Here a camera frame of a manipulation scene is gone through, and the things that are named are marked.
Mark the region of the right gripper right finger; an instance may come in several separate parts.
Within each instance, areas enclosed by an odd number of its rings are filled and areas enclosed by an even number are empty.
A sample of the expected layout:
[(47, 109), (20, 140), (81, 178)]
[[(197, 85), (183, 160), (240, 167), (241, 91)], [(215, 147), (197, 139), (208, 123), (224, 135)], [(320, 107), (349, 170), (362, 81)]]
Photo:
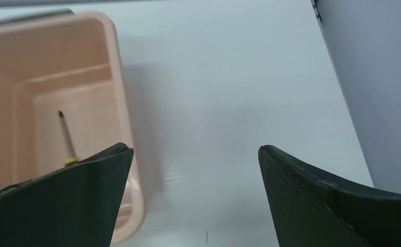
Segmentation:
[(280, 246), (401, 246), (401, 194), (368, 187), (273, 146), (258, 161)]

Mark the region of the pink plastic bin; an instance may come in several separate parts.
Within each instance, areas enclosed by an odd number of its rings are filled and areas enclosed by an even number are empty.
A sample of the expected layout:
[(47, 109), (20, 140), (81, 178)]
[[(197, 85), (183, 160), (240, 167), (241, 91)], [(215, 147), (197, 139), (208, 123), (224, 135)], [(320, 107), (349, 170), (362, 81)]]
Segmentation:
[[(0, 20), (0, 190), (65, 167), (58, 110), (78, 162), (117, 143), (133, 149), (113, 22), (71, 10)], [(132, 236), (144, 216), (134, 155), (111, 244)]]

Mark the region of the black yellow screwdriver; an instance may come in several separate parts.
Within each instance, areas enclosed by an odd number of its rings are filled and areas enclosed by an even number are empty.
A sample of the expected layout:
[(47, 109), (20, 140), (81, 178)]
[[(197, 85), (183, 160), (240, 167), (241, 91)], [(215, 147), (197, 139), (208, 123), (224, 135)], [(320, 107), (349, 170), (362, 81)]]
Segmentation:
[(64, 139), (64, 144), (65, 144), (65, 149), (66, 149), (66, 154), (67, 154), (67, 160), (65, 162), (65, 167), (67, 167), (67, 166), (71, 166), (71, 165), (77, 163), (78, 160), (77, 160), (77, 157), (75, 154), (71, 135), (68, 130), (68, 126), (67, 126), (66, 119), (64, 117), (63, 112), (58, 110), (58, 116), (59, 116), (59, 120), (60, 120), (62, 136)]

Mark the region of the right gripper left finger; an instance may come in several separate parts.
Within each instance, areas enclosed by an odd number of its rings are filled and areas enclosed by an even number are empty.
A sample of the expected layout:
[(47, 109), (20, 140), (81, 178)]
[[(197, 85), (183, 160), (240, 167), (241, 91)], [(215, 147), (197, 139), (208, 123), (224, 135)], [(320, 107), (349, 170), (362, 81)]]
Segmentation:
[(133, 157), (117, 143), (0, 190), (0, 246), (109, 246)]

